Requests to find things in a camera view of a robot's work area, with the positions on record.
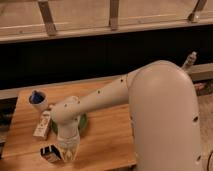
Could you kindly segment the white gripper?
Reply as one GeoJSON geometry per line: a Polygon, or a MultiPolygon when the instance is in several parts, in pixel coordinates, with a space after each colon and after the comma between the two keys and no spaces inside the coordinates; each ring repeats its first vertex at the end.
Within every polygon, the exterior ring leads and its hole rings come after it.
{"type": "Polygon", "coordinates": [[[63,161],[68,161],[67,157],[70,157],[70,162],[76,160],[78,154],[78,146],[80,144],[80,135],[79,133],[74,133],[71,136],[65,137],[61,134],[57,135],[58,147],[60,156],[63,161]]]}

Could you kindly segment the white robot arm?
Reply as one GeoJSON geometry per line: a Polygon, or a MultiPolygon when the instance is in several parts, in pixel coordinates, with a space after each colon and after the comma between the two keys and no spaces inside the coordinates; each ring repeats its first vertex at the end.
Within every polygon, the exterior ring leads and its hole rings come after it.
{"type": "Polygon", "coordinates": [[[127,103],[137,171],[202,171],[199,107],[193,82],[176,64],[160,60],[123,75],[79,99],[51,110],[58,145],[75,147],[75,119],[87,112],[127,103]]]}

